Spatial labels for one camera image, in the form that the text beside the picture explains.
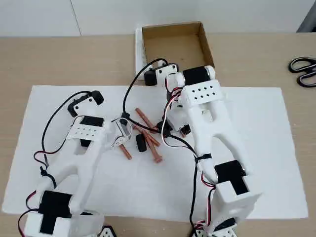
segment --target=black scissors handle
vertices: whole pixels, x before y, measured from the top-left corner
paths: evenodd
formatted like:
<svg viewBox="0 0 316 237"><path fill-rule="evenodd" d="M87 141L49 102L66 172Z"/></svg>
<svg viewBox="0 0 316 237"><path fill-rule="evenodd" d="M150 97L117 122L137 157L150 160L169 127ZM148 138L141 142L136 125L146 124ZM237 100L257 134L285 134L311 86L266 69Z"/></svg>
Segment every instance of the black scissors handle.
<svg viewBox="0 0 316 237"><path fill-rule="evenodd" d="M297 62L308 62L309 65L296 68L295 64ZM316 75L316 59L309 57L299 57L293 59L289 65L288 69L292 73L306 72L305 74L297 78L297 83L302 87L316 87L316 83L305 83L304 80Z"/></svg>
<svg viewBox="0 0 316 237"><path fill-rule="evenodd" d="M308 62L310 64L307 66L300 67L300 68L295 68L294 65L297 62ZM288 65L288 69L292 73L300 73L300 72L307 72L308 73L309 70L312 71L314 68L316 69L316 59L309 58L309 57L295 58Z"/></svg>
<svg viewBox="0 0 316 237"><path fill-rule="evenodd" d="M302 87L316 87L316 83L305 83L303 80L310 78L312 76L316 76L316 71L311 71L310 73L303 74L297 78L297 83Z"/></svg>

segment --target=small black component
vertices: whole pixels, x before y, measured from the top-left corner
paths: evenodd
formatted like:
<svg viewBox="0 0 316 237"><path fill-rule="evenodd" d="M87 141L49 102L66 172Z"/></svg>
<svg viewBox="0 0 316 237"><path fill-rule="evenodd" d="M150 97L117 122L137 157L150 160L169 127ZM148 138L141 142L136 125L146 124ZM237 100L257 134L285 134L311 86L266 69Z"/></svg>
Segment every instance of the small black component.
<svg viewBox="0 0 316 237"><path fill-rule="evenodd" d="M211 154L204 154L201 157L195 158L196 161L199 161L201 159L212 159L212 155Z"/></svg>
<svg viewBox="0 0 316 237"><path fill-rule="evenodd" d="M103 101L104 101L104 98L103 98L101 92L98 91L98 90L94 90L91 93L91 96L94 99L94 101L97 103L97 105L101 105L103 103Z"/></svg>
<svg viewBox="0 0 316 237"><path fill-rule="evenodd" d="M182 73L186 79L185 85L193 85L210 80L210 77L204 66L186 69Z"/></svg>
<svg viewBox="0 0 316 237"><path fill-rule="evenodd" d="M84 116L80 124L102 127L104 118Z"/></svg>
<svg viewBox="0 0 316 237"><path fill-rule="evenodd" d="M145 85L157 85L157 77L154 69L149 69L144 73Z"/></svg>
<svg viewBox="0 0 316 237"><path fill-rule="evenodd" d="M40 232L52 235L57 217L71 218L69 201L71 194L45 191L39 205L39 213L43 214Z"/></svg>
<svg viewBox="0 0 316 237"><path fill-rule="evenodd" d="M103 122L104 118L84 116L80 124L102 127ZM80 144L82 147L88 147L90 143L90 140L80 139Z"/></svg>
<svg viewBox="0 0 316 237"><path fill-rule="evenodd" d="M161 133L161 129L162 129L162 124L163 121L160 121L159 123L157 123L156 128L158 128L158 132ZM171 135L171 131L172 131L172 127L169 125L168 121L166 120L166 123L164 124L164 128L163 128L163 136L165 138L169 137Z"/></svg>
<svg viewBox="0 0 316 237"><path fill-rule="evenodd" d="M75 111L74 107L76 109L78 109L78 106L76 106L78 103L80 103L81 101L85 100L86 98L89 98L90 95L86 94L86 95L83 95L82 97L80 97L79 99L77 100L74 100L73 102L71 102L69 105L68 105L68 112L71 114L72 117L76 117L78 114L77 112Z"/></svg>
<svg viewBox="0 0 316 237"><path fill-rule="evenodd" d="M123 112L122 115L121 115L121 117L122 117L122 118L125 118L125 119L129 119L129 116L130 116L129 113L127 113L127 112L126 112L126 113ZM127 121L126 121L126 120L120 119L119 122L120 122L121 124L127 126Z"/></svg>
<svg viewBox="0 0 316 237"><path fill-rule="evenodd" d="M224 221L224 222L222 222L221 224L219 224L219 225L214 229L214 231L219 231L219 230L221 230L221 229L228 228L228 227L230 227L230 226L233 226L235 223L236 223L235 218L227 219L226 221Z"/></svg>
<svg viewBox="0 0 316 237"><path fill-rule="evenodd" d="M139 152L145 152L147 150L145 136L143 134L138 134L136 136L136 142Z"/></svg>
<svg viewBox="0 0 316 237"><path fill-rule="evenodd" d="M191 132L190 126L188 124L184 125L184 127L180 129L180 132L183 136L188 135Z"/></svg>
<svg viewBox="0 0 316 237"><path fill-rule="evenodd" d="M218 164L214 168L218 175L218 183L230 181L237 195L248 192L248 188L242 179L243 176L246 176L246 172L242 169L238 160Z"/></svg>

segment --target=white wall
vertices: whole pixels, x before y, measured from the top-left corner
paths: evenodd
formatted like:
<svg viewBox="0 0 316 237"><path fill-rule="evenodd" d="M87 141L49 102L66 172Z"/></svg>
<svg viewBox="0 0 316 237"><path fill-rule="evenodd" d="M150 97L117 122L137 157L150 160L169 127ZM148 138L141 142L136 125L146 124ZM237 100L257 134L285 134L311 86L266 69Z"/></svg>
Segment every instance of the white wall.
<svg viewBox="0 0 316 237"><path fill-rule="evenodd" d="M208 32L295 32L315 0L73 0L84 35L201 20Z"/></svg>
<svg viewBox="0 0 316 237"><path fill-rule="evenodd" d="M72 0L83 35L200 20L208 32L295 32L315 0ZM70 0L0 0L0 36L78 36Z"/></svg>
<svg viewBox="0 0 316 237"><path fill-rule="evenodd" d="M0 36L79 36L70 0L0 0Z"/></svg>

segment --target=cardboard box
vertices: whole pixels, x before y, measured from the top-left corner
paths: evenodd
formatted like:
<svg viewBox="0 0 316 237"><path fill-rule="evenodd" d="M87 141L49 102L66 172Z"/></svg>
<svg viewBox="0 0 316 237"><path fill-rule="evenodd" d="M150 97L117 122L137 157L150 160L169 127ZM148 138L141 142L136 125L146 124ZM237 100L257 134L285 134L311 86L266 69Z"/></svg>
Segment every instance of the cardboard box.
<svg viewBox="0 0 316 237"><path fill-rule="evenodd" d="M214 67L201 22L143 27L142 38L147 62L165 58L178 64L180 71L204 65Z"/></svg>

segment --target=wooden table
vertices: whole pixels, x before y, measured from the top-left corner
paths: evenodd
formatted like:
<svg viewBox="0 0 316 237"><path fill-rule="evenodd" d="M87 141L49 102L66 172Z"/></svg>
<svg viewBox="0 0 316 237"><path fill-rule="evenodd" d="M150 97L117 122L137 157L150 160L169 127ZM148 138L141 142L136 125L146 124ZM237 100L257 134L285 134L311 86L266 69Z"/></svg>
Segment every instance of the wooden table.
<svg viewBox="0 0 316 237"><path fill-rule="evenodd" d="M246 221L237 234L316 236L316 88L298 86L297 75L287 70L296 56L316 56L316 35L208 34L207 38L223 86L282 88L309 207L308 219ZM33 84L125 85L133 75L134 36L0 39L1 201ZM0 237L19 236L16 221L17 216L0 214ZM122 237L186 237L190 230L187 223L159 220L109 217L107 222Z"/></svg>

